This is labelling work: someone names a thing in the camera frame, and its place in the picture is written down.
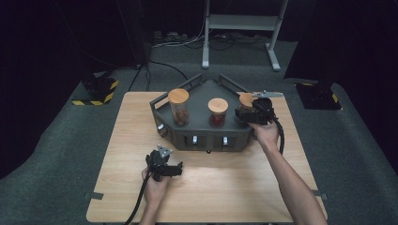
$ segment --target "glass jar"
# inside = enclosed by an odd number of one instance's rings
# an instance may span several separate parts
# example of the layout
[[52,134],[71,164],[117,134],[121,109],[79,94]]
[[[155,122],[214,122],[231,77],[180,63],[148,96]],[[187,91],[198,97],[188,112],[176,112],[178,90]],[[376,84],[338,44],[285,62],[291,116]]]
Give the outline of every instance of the glass jar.
[[181,127],[190,122],[190,114],[187,107],[189,97],[190,94],[183,88],[173,89],[168,95],[174,122]]
[[257,99],[257,97],[253,97],[252,93],[242,93],[239,96],[239,105],[237,106],[237,110],[239,111],[239,113],[252,113],[253,112],[253,101]]
[[211,115],[209,123],[211,126],[218,128],[224,125],[226,111],[228,110],[228,102],[222,98],[213,98],[207,104]]

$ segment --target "metal frame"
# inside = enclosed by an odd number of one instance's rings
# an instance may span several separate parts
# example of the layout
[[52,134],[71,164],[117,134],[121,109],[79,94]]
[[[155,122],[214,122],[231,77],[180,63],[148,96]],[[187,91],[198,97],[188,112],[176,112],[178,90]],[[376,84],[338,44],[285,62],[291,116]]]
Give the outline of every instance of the metal frame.
[[286,11],[288,0],[283,0],[278,16],[241,16],[210,14],[210,0],[207,0],[205,19],[205,43],[203,46],[202,68],[209,67],[208,30],[211,29],[237,29],[237,30],[268,30],[272,32],[270,43],[266,49],[274,71],[280,71],[278,59],[274,52],[275,42],[281,29],[283,15]]

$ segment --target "hazard tape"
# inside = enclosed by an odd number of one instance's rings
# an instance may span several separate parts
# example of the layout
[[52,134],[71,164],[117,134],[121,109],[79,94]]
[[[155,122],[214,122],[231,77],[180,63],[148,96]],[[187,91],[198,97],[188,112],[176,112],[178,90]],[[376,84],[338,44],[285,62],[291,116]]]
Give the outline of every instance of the hazard tape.
[[[304,83],[302,83],[302,85],[305,85],[305,86],[314,86],[314,84],[313,83],[308,83],[308,82],[304,82]],[[334,103],[339,103],[339,99],[337,98],[337,96],[336,96],[336,94],[332,94],[331,95],[331,97],[333,98],[333,101],[334,101]]]
[[97,100],[97,99],[73,99],[72,100],[72,104],[73,105],[95,105],[95,106],[99,106],[99,105],[104,105],[104,104],[108,104],[109,101],[111,101],[111,99],[114,97],[114,92],[115,89],[118,85],[119,81],[114,81],[109,89],[109,93],[108,95],[105,97],[104,100]]

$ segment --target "wrist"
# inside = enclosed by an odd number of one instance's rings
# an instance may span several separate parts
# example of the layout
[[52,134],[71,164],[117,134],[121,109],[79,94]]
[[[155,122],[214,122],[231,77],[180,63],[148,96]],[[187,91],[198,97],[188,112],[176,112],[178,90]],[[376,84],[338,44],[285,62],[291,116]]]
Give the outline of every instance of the wrist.
[[160,202],[152,201],[152,202],[147,202],[146,203],[146,208],[148,210],[155,210],[157,211],[159,209],[159,206],[161,205]]
[[269,141],[269,142],[264,142],[264,150],[267,152],[279,152],[279,148],[277,143]]
[[140,225],[155,224],[158,210],[159,210],[158,203],[147,202],[144,209],[144,214],[141,217]]

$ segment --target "wooden lid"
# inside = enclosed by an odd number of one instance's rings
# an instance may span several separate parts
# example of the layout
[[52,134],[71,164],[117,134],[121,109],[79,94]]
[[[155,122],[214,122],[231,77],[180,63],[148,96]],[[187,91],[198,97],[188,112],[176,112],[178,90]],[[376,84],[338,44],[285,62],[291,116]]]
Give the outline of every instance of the wooden lid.
[[175,104],[181,104],[188,100],[190,94],[183,88],[176,88],[169,92],[169,101]]
[[213,113],[224,113],[228,109],[228,102],[222,98],[213,98],[207,104],[208,108]]
[[242,104],[246,108],[251,108],[252,102],[256,99],[256,97],[253,97],[252,93],[242,93],[239,96],[239,101],[240,104]]

